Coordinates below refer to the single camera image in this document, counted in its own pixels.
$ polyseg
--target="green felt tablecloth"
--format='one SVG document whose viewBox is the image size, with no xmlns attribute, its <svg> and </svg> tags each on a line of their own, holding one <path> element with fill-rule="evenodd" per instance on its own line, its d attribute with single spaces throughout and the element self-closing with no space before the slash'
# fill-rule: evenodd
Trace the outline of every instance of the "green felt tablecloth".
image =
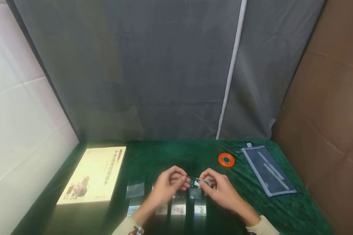
<svg viewBox="0 0 353 235">
<path fill-rule="evenodd" d="M 245 148 L 248 142 L 253 146 L 266 146 L 298 193 L 272 198 L 265 195 L 243 154 L 235 152 Z M 85 149 L 112 146 L 127 146 L 112 201 L 55 206 Z M 232 168 L 219 165 L 218 156 L 224 152 L 234 156 L 235 164 Z M 238 193 L 259 214 L 265 215 L 281 234 L 332 234 L 330 226 L 281 149 L 273 141 L 265 140 L 80 143 L 13 234 L 111 234 L 127 213 L 128 203 L 125 200 L 125 193 L 129 180 L 144 181 L 145 192 L 148 194 L 157 176 L 173 165 L 183 168 L 189 176 L 194 177 L 198 177 L 209 167 L 227 175 Z M 144 227 L 146 233 L 153 234 L 156 230 L 164 229 L 163 234 L 201 234 L 194 228 L 193 215 L 188 212 L 188 205 L 186 222 L 177 231 L 168 229 L 172 223 L 169 219 L 163 224 L 150 221 Z M 245 234 L 245 231 L 244 224 L 235 215 L 207 199 L 205 222 L 207 234 Z"/>
</svg>

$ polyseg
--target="tape roll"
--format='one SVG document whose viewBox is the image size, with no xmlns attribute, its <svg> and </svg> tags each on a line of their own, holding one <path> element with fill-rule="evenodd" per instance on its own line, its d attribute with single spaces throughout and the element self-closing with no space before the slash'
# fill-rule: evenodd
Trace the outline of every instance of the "tape roll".
<svg viewBox="0 0 353 235">
<path fill-rule="evenodd" d="M 232 167 L 234 165 L 235 160 L 233 156 L 231 156 L 231 154 L 221 153 L 218 156 L 218 162 L 221 164 L 221 166 Z"/>
</svg>

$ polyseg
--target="book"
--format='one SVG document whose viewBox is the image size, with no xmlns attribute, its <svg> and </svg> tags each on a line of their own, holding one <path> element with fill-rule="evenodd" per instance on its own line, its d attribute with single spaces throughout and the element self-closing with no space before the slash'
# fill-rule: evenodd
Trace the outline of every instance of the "book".
<svg viewBox="0 0 353 235">
<path fill-rule="evenodd" d="M 126 147 L 87 149 L 57 205 L 110 201 Z"/>
</svg>

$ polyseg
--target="cream sleeve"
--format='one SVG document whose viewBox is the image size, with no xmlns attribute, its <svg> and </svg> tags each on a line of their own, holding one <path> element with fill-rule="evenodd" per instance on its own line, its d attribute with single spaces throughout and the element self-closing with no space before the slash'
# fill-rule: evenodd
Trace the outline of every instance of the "cream sleeve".
<svg viewBox="0 0 353 235">
<path fill-rule="evenodd" d="M 271 225 L 264 215 L 260 216 L 260 222 L 252 227 L 246 227 L 248 232 L 253 232 L 256 235 L 279 235 L 280 233 Z"/>
<path fill-rule="evenodd" d="M 142 227 L 137 225 L 132 217 L 126 217 L 122 223 L 115 229 L 112 235 L 140 235 L 144 234 Z"/>
</svg>

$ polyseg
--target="gray backdrop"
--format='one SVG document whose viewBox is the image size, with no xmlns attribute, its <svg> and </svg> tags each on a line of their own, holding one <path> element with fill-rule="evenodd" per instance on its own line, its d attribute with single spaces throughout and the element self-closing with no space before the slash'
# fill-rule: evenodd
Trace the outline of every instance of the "gray backdrop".
<svg viewBox="0 0 353 235">
<path fill-rule="evenodd" d="M 271 138 L 324 0 L 248 0 L 221 139 Z"/>
<path fill-rule="evenodd" d="M 7 2 L 80 140 L 215 138 L 241 1 Z M 322 2 L 248 0 L 222 138 L 270 137 Z"/>
</svg>

